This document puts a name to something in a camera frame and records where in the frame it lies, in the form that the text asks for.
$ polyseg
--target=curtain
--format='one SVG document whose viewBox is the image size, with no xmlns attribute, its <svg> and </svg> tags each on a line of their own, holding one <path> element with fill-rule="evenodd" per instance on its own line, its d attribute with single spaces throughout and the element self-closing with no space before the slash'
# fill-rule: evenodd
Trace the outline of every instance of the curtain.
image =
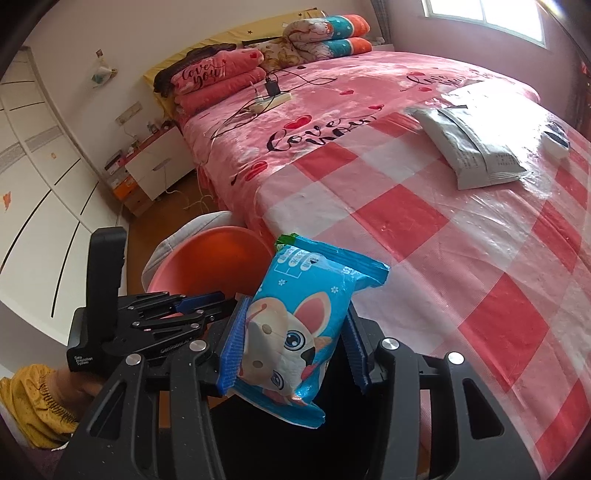
<svg viewBox="0 0 591 480">
<path fill-rule="evenodd" d="M 371 0 L 371 4 L 375 10 L 375 15 L 378 17 L 378 24 L 382 31 L 382 36 L 386 43 L 392 43 L 392 35 L 390 34 L 390 15 L 388 14 L 388 0 Z"/>
</svg>

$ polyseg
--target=cartoon dog print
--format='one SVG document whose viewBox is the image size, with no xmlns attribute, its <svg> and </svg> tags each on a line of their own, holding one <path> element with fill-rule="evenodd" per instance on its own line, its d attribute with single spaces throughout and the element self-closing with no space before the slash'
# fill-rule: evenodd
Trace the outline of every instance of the cartoon dog print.
<svg viewBox="0 0 591 480">
<path fill-rule="evenodd" d="M 239 378 L 262 387 L 279 403 L 301 403 L 295 390 L 317 366 L 313 365 L 316 352 L 332 341 L 319 336 L 329 319 L 330 299 L 325 292 L 307 297 L 293 314 L 281 300 L 257 300 L 246 314 Z"/>
</svg>

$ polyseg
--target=pillow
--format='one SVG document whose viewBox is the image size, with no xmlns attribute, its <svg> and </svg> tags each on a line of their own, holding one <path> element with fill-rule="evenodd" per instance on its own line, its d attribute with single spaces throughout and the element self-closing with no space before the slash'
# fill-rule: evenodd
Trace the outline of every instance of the pillow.
<svg viewBox="0 0 591 480">
<path fill-rule="evenodd" d="M 287 25 L 283 36 L 291 41 L 317 42 L 361 37 L 369 32 L 369 24 L 359 15 L 306 18 Z"/>
<path fill-rule="evenodd" d="M 214 56 L 219 51 L 231 51 L 235 49 L 236 44 L 234 43 L 219 43 L 189 50 L 185 58 L 173 63 L 170 67 L 160 70 L 156 74 L 156 77 L 154 77 L 154 92 L 159 93 L 166 98 L 173 89 L 170 80 L 176 73 L 182 71 L 185 67 L 196 61 Z"/>
<path fill-rule="evenodd" d="M 262 53 L 253 48 L 221 51 L 213 57 L 192 63 L 175 74 L 170 82 L 174 86 L 174 94 L 182 95 L 250 72 L 262 61 Z"/>
<path fill-rule="evenodd" d="M 195 90 L 184 95 L 177 95 L 174 99 L 180 106 L 181 115 L 193 116 L 201 110 L 205 110 L 222 100 L 244 90 L 251 83 L 258 83 L 265 78 L 265 70 L 260 67 L 250 72 L 241 73 L 230 79 L 222 80 L 200 90 Z"/>
<path fill-rule="evenodd" d="M 368 40 L 359 37 L 319 42 L 294 42 L 294 46 L 307 62 L 359 55 L 370 52 L 373 48 Z"/>
<path fill-rule="evenodd" d="M 296 65 L 305 63 L 289 39 L 285 37 L 279 37 L 252 46 L 260 50 L 265 57 L 265 60 L 261 63 L 261 67 L 266 72 L 283 70 L 287 67 L 295 67 Z"/>
</svg>

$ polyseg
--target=pink and white checkered pattern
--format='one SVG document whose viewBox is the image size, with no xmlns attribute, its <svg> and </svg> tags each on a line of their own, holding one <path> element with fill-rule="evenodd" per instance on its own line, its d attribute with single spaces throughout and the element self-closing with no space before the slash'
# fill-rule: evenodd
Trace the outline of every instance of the pink and white checkered pattern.
<svg viewBox="0 0 591 480">
<path fill-rule="evenodd" d="M 274 236 L 389 264 L 358 312 L 417 352 L 463 352 L 547 477 L 591 416 L 591 145 L 569 129 L 558 162 L 540 129 L 563 122 L 522 97 L 510 114 L 489 107 L 532 171 L 519 182 L 458 191 L 426 134 L 392 113 L 271 175 L 256 211 Z"/>
</svg>

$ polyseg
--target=blue snack package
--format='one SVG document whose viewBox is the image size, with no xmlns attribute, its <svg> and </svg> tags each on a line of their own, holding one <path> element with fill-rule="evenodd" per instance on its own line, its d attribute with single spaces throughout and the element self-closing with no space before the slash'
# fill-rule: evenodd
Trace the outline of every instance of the blue snack package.
<svg viewBox="0 0 591 480">
<path fill-rule="evenodd" d="M 235 392 L 289 423 L 318 428 L 312 401 L 335 351 L 353 292 L 386 282 L 389 266 L 364 255 L 281 235 L 245 322 Z"/>
</svg>

